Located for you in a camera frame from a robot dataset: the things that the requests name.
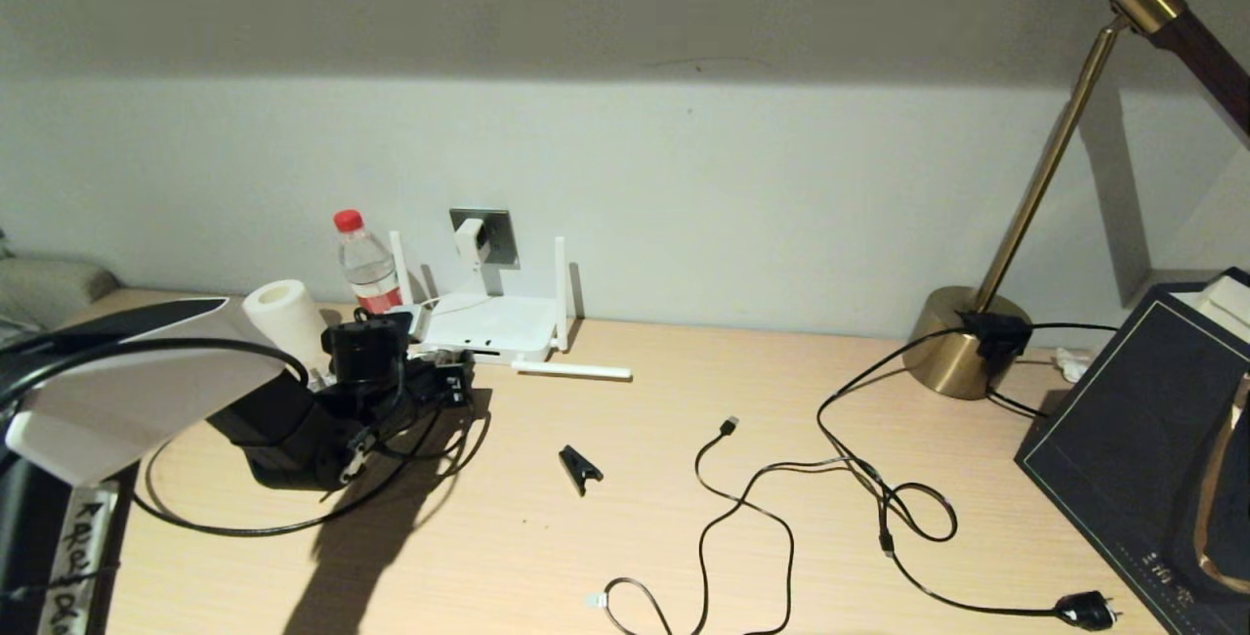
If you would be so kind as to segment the black clip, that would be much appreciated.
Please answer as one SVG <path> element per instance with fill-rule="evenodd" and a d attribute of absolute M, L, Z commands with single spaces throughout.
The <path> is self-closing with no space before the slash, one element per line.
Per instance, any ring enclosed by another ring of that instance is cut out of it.
<path fill-rule="evenodd" d="M 560 449 L 558 458 L 562 464 L 562 469 L 568 472 L 568 478 L 570 479 L 572 488 L 576 489 L 579 498 L 584 498 L 586 495 L 589 481 L 602 482 L 605 479 L 602 470 L 600 470 L 598 465 L 594 465 L 589 458 L 585 458 L 582 452 L 579 452 L 578 449 L 572 446 L 564 446 Z"/>

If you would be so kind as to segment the white router with antennas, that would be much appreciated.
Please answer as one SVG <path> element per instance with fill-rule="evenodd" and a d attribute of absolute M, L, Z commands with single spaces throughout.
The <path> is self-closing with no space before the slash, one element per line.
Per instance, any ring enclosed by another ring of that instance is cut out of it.
<path fill-rule="evenodd" d="M 554 292 L 548 298 L 488 295 L 482 268 L 452 292 L 415 302 L 408 282 L 392 314 L 410 315 L 409 338 L 420 354 L 432 349 L 470 350 L 478 362 L 500 364 L 522 375 L 602 378 L 630 381 L 619 366 L 558 362 L 552 352 L 570 348 L 571 280 L 566 239 L 554 239 Z"/>

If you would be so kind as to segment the brass desk lamp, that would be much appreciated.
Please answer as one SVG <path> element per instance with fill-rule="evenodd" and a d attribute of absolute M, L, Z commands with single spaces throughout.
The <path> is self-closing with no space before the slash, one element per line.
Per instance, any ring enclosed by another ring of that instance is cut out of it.
<path fill-rule="evenodd" d="M 1106 2 L 1110 12 L 1108 24 L 1099 29 L 1091 42 L 1058 124 L 981 282 L 975 288 L 945 286 L 929 292 L 909 341 L 900 350 L 902 368 L 934 392 L 961 400 L 991 398 L 1018 360 L 980 358 L 978 340 L 962 326 L 960 312 L 1020 316 L 1034 324 L 1034 332 L 1039 329 L 1039 322 L 1028 318 L 1028 312 L 1009 298 L 1001 296 L 1000 289 L 1042 198 L 1058 175 L 1058 168 L 1078 132 L 1120 35 L 1132 32 L 1146 39 L 1152 48 L 1178 58 L 1204 88 L 1219 118 L 1228 122 L 1238 140 L 1250 148 L 1250 71 L 1228 51 L 1188 5 L 1188 0 Z"/>

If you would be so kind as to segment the black ethernet cable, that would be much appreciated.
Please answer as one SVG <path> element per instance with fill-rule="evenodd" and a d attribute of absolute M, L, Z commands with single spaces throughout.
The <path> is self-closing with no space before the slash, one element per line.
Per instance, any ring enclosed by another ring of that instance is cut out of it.
<path fill-rule="evenodd" d="M 409 444 L 406 451 L 391 448 L 381 440 L 374 441 L 366 462 L 352 481 L 346 488 L 341 488 L 336 495 L 340 500 L 335 509 L 318 518 L 285 525 L 285 528 L 210 528 L 210 525 L 180 518 L 168 509 L 158 489 L 152 482 L 152 470 L 156 469 L 159 458 L 170 441 L 166 441 L 148 458 L 144 468 L 144 480 L 148 499 L 134 498 L 135 505 L 144 512 L 151 515 L 171 528 L 191 529 L 195 532 L 221 538 L 278 538 L 304 531 L 304 529 L 322 528 L 334 521 L 340 521 L 374 502 L 380 498 L 392 498 L 392 488 L 398 488 L 400 481 L 406 479 L 419 479 L 418 472 L 424 471 L 421 480 L 425 491 L 449 480 L 462 471 L 469 462 L 472 462 L 475 452 L 481 448 L 488 436 L 490 426 L 490 412 L 488 412 L 488 396 L 490 391 L 474 390 L 475 404 L 470 408 L 438 409 L 420 418 L 416 422 L 409 422 L 392 435 L 392 440 L 402 440 Z"/>

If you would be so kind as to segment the white power adapter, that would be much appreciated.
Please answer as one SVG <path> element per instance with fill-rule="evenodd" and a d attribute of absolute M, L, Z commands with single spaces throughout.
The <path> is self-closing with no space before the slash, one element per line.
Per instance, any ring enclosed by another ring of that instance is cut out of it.
<path fill-rule="evenodd" d="M 492 251 L 485 218 L 464 218 L 455 228 L 454 239 L 462 265 L 472 272 L 480 271 Z"/>

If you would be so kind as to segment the grey wall socket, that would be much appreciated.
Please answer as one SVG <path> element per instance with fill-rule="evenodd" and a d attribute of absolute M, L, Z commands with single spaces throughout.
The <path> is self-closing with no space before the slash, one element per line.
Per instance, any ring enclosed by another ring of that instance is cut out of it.
<path fill-rule="evenodd" d="M 482 216 L 488 226 L 488 239 L 492 244 L 492 251 L 484 265 L 498 266 L 505 270 L 516 270 L 520 266 L 518 251 L 518 239 L 514 234 L 512 216 L 508 209 L 488 208 L 451 208 L 449 218 L 452 225 L 452 238 L 455 228 L 464 218 Z"/>

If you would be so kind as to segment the black block on lamp base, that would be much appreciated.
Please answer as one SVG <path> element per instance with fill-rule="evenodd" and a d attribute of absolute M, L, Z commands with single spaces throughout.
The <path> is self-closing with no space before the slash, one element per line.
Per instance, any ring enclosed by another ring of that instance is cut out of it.
<path fill-rule="evenodd" d="M 984 360 L 1018 358 L 1034 332 L 1034 324 L 1020 316 L 1000 312 L 960 312 L 959 316 L 978 340 L 978 355 Z"/>

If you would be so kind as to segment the grey cushion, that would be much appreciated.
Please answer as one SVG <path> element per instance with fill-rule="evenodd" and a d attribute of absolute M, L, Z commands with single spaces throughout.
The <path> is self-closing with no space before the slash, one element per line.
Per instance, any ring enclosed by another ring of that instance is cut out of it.
<path fill-rule="evenodd" d="M 20 258 L 0 242 L 0 324 L 58 328 L 118 288 L 119 279 L 108 269 L 58 258 Z"/>

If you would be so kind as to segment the clear bottle red cap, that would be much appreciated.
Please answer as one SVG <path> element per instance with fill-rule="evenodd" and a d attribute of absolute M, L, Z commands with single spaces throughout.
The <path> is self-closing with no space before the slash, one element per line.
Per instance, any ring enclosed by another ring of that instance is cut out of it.
<path fill-rule="evenodd" d="M 361 212 L 340 209 L 332 224 L 339 235 L 338 261 L 358 305 L 376 315 L 400 306 L 400 280 L 392 252 L 362 224 Z"/>

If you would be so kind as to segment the white box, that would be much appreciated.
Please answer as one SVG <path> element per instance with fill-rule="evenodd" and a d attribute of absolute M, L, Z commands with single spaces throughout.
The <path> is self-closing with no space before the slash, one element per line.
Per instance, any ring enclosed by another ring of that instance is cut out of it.
<path fill-rule="evenodd" d="M 1174 291 L 1171 296 L 1250 345 L 1250 274 L 1228 270 L 1192 291 Z"/>

